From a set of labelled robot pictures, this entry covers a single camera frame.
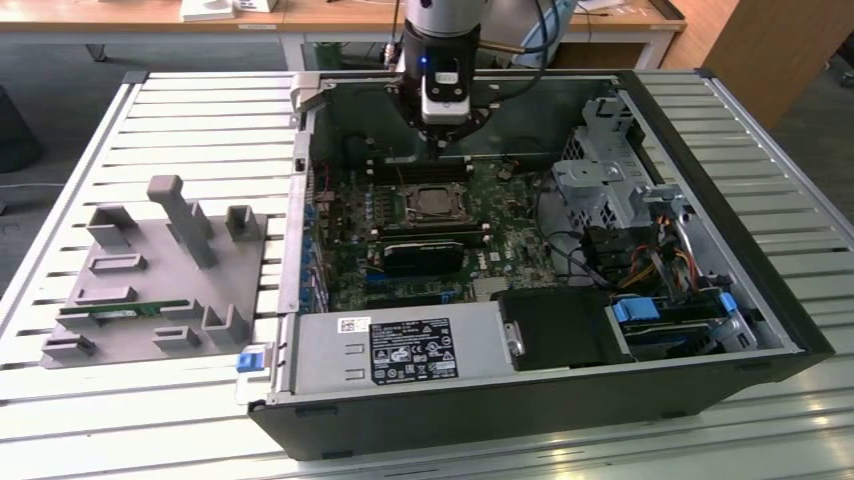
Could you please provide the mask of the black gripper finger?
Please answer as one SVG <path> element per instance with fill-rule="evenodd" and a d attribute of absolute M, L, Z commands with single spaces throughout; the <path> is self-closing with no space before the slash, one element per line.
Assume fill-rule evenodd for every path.
<path fill-rule="evenodd" d="M 404 123 L 417 131 L 419 158 L 436 160 L 439 157 L 437 127 L 428 125 L 423 119 L 420 87 L 412 81 L 391 81 L 384 85 L 384 90 Z"/>
<path fill-rule="evenodd" d="M 495 83 L 484 84 L 473 89 L 465 114 L 455 113 L 440 121 L 437 127 L 437 154 L 441 155 L 449 146 L 476 133 L 491 119 L 492 113 L 500 106 L 497 97 L 500 86 Z"/>

